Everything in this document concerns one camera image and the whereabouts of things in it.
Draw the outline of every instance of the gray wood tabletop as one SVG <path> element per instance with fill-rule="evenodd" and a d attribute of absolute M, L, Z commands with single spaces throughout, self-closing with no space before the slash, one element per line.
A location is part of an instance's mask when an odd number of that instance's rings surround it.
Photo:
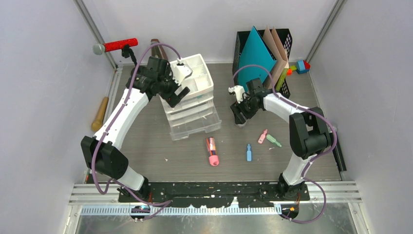
<path fill-rule="evenodd" d="M 170 128 L 159 97 L 154 97 L 132 124 L 121 152 L 129 165 L 149 181 L 276 181 L 287 167 L 292 151 L 288 124 L 268 111 L 258 111 L 243 128 L 234 124 L 229 106 L 235 97 L 228 94 L 232 86 L 232 64 L 208 64 L 214 82 L 214 104 L 222 120 L 220 130 L 197 133 L 187 139 L 172 141 Z M 132 66 L 124 66 L 116 93 L 117 104 L 130 77 Z M 317 106 L 308 74 L 287 77 L 290 99 L 301 105 Z M 257 140 L 264 129 L 276 138 L 279 148 Z M 214 137 L 220 164 L 210 166 L 205 138 Z M 246 146 L 251 144 L 252 162 L 246 161 Z M 319 158 L 307 177 L 313 180 L 340 180 L 332 154 Z"/>

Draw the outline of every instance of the yellow-green object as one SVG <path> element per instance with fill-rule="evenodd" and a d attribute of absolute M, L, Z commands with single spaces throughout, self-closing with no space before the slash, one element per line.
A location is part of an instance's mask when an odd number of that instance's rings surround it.
<path fill-rule="evenodd" d="M 277 92 L 280 91 L 282 83 L 284 83 L 285 77 L 287 76 L 287 71 L 288 71 L 288 68 L 284 68 L 284 70 L 281 73 L 280 78 L 278 79 L 277 86 L 275 87 L 275 90 L 277 90 Z"/>
<path fill-rule="evenodd" d="M 267 136 L 265 138 L 267 138 L 267 140 L 269 140 L 274 145 L 276 145 L 278 147 L 282 147 L 281 143 L 279 143 L 277 140 L 275 140 L 275 138 L 273 138 L 270 134 L 267 134 Z"/>

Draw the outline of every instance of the black mesh basket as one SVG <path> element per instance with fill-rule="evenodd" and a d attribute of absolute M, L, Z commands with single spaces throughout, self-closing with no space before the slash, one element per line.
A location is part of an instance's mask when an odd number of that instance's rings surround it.
<path fill-rule="evenodd" d="M 287 57 L 290 58 L 291 46 L 293 45 L 293 38 L 291 37 L 290 30 L 288 28 L 276 29 L 278 37 L 280 38 L 283 46 L 287 49 Z M 241 52 L 244 49 L 246 40 L 248 39 L 250 31 L 237 32 L 237 38 L 235 41 L 235 51 L 234 51 L 234 62 L 232 64 L 232 74 L 234 74 L 240 63 Z M 264 30 L 258 30 L 258 33 L 263 36 Z M 234 78 L 234 84 L 238 84 L 238 74 Z M 287 81 L 284 79 L 284 82 L 281 86 L 280 93 L 286 97 L 290 97 L 290 90 L 288 89 Z"/>

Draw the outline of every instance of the white plastic drawer unit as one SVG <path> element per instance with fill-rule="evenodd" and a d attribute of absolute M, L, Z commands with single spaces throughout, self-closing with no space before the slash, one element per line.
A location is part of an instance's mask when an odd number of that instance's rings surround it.
<path fill-rule="evenodd" d="M 182 58 L 182 62 L 190 66 L 192 75 L 182 81 L 175 93 L 188 87 L 190 92 L 174 108 L 161 99 L 167 116 L 172 140 L 188 138 L 197 132 L 212 132 L 221 128 L 221 121 L 215 109 L 214 82 L 200 54 Z M 170 63 L 172 72 L 176 70 L 177 61 Z"/>

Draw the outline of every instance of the white wall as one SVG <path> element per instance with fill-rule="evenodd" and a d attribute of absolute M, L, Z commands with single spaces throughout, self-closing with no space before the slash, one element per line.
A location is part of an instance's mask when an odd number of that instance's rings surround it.
<path fill-rule="evenodd" d="M 112 68 L 72 0 L 0 7 L 0 233 L 57 234 Z"/>
<path fill-rule="evenodd" d="M 347 1 L 311 75 L 376 233 L 412 233 L 413 2 Z"/>
<path fill-rule="evenodd" d="M 289 28 L 290 60 L 304 59 L 336 0 L 84 0 L 106 42 L 138 38 L 137 57 L 150 39 L 174 46 L 183 57 L 202 54 L 205 61 L 232 62 L 237 31 L 255 25 Z M 166 50 L 170 59 L 176 56 Z M 120 52 L 116 62 L 131 63 Z"/>

